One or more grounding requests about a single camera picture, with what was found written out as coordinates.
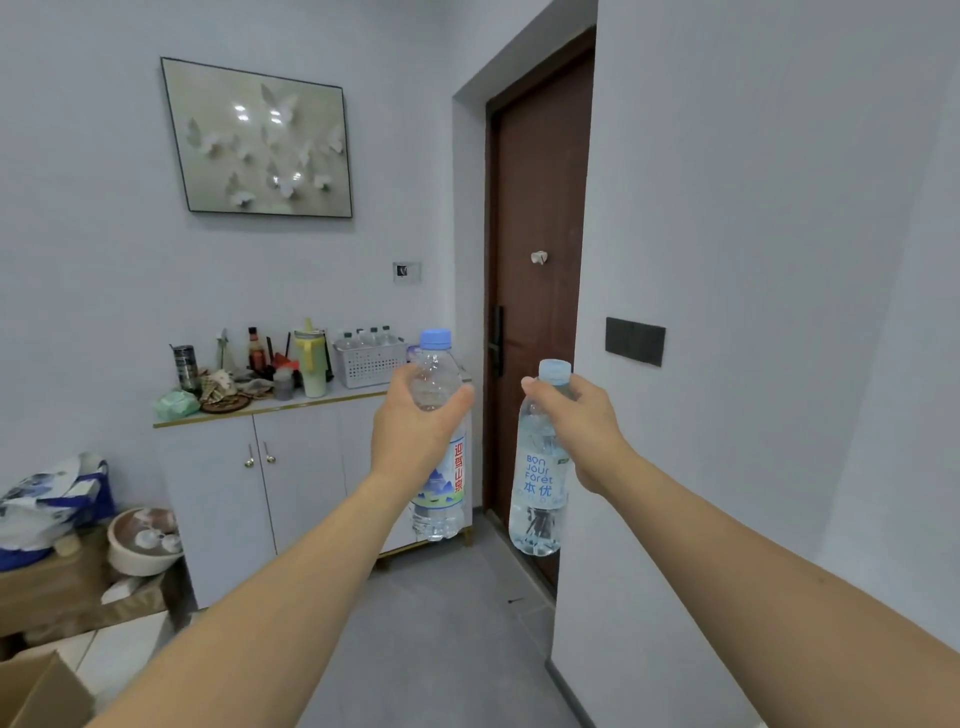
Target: hand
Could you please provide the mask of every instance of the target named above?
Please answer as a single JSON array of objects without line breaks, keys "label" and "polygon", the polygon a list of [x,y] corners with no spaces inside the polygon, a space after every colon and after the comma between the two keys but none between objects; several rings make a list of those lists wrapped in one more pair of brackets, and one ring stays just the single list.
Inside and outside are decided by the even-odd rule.
[{"label": "hand", "polygon": [[465,384],[440,409],[422,411],[410,395],[418,368],[407,364],[394,372],[387,399],[373,418],[372,479],[404,500],[423,487],[473,405],[473,387]]},{"label": "hand", "polygon": [[557,437],[577,466],[577,477],[593,493],[607,497],[623,464],[636,455],[620,433],[616,414],[606,390],[582,376],[570,376],[569,400],[539,379],[525,376],[523,391],[543,409],[557,430]]}]

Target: blue bottle cap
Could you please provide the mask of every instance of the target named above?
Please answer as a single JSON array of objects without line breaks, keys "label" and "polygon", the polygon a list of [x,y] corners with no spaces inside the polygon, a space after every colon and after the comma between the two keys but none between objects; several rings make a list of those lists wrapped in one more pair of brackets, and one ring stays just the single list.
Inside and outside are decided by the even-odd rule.
[{"label": "blue bottle cap", "polygon": [[428,328],[420,334],[420,348],[429,350],[449,349],[453,336],[449,328]]},{"label": "blue bottle cap", "polygon": [[562,359],[543,359],[540,362],[540,381],[553,384],[555,387],[570,383],[570,373],[573,367],[570,362]]}]

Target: white plastic basket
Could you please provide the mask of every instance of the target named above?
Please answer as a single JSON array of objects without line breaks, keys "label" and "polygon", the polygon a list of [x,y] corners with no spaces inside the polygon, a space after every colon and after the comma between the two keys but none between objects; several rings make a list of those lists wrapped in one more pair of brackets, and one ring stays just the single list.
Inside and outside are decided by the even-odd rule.
[{"label": "white plastic basket", "polygon": [[349,388],[386,384],[394,369],[407,363],[406,344],[388,344],[381,347],[334,350],[337,377]]}]

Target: blue bottle label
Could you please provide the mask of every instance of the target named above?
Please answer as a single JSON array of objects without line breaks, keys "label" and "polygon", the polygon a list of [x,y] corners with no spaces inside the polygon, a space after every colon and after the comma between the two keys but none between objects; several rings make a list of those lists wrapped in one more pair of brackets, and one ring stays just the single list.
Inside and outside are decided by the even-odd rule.
[{"label": "blue bottle label", "polygon": [[449,508],[464,499],[464,442],[461,435],[450,441],[446,455],[413,499],[423,508]]},{"label": "blue bottle label", "polygon": [[569,455],[556,457],[517,448],[514,502],[542,510],[563,508],[569,467]]}]

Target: gray tile floor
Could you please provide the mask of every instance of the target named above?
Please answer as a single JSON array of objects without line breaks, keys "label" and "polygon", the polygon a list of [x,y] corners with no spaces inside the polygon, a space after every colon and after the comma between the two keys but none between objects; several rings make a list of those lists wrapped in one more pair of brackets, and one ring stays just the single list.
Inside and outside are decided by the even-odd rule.
[{"label": "gray tile floor", "polygon": [[577,728],[543,667],[553,607],[482,516],[368,581],[300,728]]}]

